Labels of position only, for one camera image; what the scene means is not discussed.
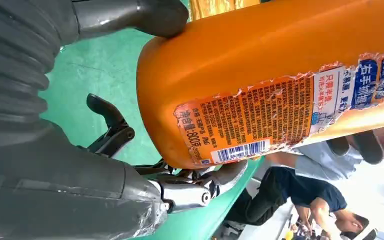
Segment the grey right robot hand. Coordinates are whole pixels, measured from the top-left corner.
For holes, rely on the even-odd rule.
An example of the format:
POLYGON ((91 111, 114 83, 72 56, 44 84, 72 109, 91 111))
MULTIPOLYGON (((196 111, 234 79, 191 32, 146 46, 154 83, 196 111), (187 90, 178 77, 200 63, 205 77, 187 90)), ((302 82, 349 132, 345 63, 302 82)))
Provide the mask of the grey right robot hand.
POLYGON ((174 175, 163 162, 113 158, 130 127, 117 108, 89 94, 108 131, 87 148, 41 118, 60 48, 125 28, 163 38, 189 13, 179 0, 0 0, 0 240, 124 240, 153 234, 168 214, 205 207, 247 169, 174 175))

